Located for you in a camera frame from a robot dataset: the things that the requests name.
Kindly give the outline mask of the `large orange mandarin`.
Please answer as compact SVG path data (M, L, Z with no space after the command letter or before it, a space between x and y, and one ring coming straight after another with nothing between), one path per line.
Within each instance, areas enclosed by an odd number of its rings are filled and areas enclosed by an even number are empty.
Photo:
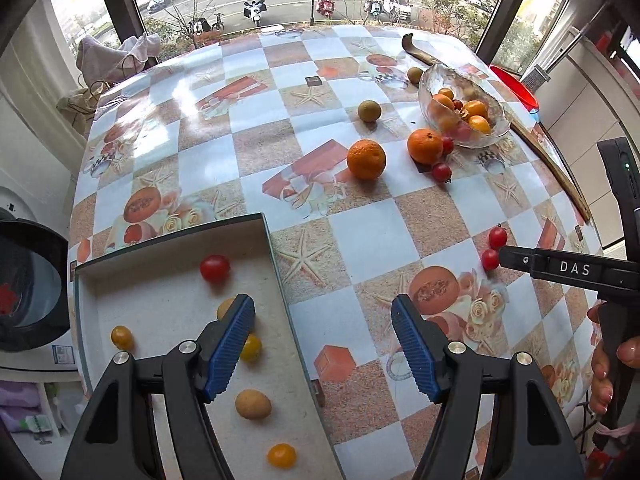
M386 155L378 142L362 139L349 148L346 162L355 178L372 181L384 172Z

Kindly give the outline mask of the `yellow-orange cherry tomato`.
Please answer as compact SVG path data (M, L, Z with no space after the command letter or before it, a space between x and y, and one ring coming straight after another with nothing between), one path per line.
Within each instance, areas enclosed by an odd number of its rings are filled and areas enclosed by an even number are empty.
M249 334L244 342L240 359L245 363L253 363L262 355L262 341L255 334Z

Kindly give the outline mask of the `brown dark cherry tomato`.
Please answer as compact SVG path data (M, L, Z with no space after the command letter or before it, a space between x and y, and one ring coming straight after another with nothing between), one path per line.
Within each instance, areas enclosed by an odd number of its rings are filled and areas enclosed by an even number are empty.
M118 350L134 350L134 335L131 330L123 325L115 326L111 331L111 342Z

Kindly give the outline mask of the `purple detergent bottle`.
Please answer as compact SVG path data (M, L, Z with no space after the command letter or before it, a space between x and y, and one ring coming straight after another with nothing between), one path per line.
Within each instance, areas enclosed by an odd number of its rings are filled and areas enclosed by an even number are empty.
M0 382L0 405L8 408L38 408L40 395L30 382Z

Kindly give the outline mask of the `red cherry tomato upper pair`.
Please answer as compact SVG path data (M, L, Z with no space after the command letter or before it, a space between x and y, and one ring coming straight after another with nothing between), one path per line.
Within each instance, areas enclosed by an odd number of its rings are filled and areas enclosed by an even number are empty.
M495 226L489 231L488 244L489 247L496 252L506 246L508 240L509 233L501 224L498 224L498 226Z

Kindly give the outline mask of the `red cherry tomato pair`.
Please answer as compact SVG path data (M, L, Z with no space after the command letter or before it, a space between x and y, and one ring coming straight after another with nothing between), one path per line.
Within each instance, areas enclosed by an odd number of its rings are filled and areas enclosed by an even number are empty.
M496 270L500 266L499 254L495 249L488 248L480 255L480 262L486 272Z
M489 247L496 252L506 246L508 240L509 233L501 224L498 224L498 226L495 226L489 231L488 244Z

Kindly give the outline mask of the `red cherry tomato lower pair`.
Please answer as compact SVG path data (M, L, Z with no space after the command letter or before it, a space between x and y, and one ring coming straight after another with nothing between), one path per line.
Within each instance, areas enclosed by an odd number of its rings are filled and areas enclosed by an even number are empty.
M499 254L495 249L488 248L480 255L480 262L486 272L496 270L500 266Z

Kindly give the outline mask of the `white washing machine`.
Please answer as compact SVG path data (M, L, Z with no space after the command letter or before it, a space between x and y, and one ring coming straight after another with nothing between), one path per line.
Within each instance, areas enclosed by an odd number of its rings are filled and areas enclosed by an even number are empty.
M66 238L39 221L8 179L1 180L1 366L77 370L67 303Z

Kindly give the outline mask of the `tan longan fruit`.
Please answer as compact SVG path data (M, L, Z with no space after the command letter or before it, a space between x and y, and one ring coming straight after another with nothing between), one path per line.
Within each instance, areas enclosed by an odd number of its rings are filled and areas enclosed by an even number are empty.
M255 389L245 389L236 396L235 409L245 419L262 420L271 414L272 404L265 393Z
M216 317L217 320L220 321L224 318L224 316L226 315L226 313L228 312L228 310L230 309L230 307L233 304L234 299L233 298L228 298L226 300L224 300L217 308L216 311Z

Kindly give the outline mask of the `white shallow tray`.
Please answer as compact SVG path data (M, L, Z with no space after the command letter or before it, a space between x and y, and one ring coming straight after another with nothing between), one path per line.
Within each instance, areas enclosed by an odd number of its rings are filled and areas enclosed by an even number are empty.
M337 479L262 214L146 240L74 278L89 403L66 479Z

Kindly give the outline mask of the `yellow cherry tomato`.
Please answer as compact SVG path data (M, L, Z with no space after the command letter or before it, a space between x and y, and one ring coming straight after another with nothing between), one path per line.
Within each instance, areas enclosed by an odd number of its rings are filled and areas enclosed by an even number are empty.
M267 460L273 467L291 469L297 462L297 452L294 446L288 443L278 443L268 451Z

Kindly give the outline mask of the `red cherry tomato front mandarin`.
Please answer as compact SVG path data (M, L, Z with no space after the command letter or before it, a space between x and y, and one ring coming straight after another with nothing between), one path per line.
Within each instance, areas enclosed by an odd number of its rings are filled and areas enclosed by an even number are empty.
M438 162L432 167L432 177L438 183L447 183L451 181L452 170L446 162Z

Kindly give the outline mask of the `red cherry tomato by mandarin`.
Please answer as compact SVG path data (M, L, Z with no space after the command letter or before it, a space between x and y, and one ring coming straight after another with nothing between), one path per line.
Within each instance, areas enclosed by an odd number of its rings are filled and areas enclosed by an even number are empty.
M442 156L447 157L454 150L454 141L448 136L442 137Z

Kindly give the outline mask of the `clear glass fruit bowl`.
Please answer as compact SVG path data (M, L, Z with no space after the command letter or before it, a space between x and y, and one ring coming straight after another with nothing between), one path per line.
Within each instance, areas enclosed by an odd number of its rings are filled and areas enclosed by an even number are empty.
M510 130L510 120L493 96L442 63L422 74L419 103L427 125L462 148L488 148Z

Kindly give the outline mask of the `green-yellow small fruit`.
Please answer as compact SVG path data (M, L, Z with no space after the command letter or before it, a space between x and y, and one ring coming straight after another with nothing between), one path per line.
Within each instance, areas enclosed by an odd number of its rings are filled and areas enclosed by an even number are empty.
M368 124L373 124L382 115L382 107L373 100L362 101L357 108L358 117Z

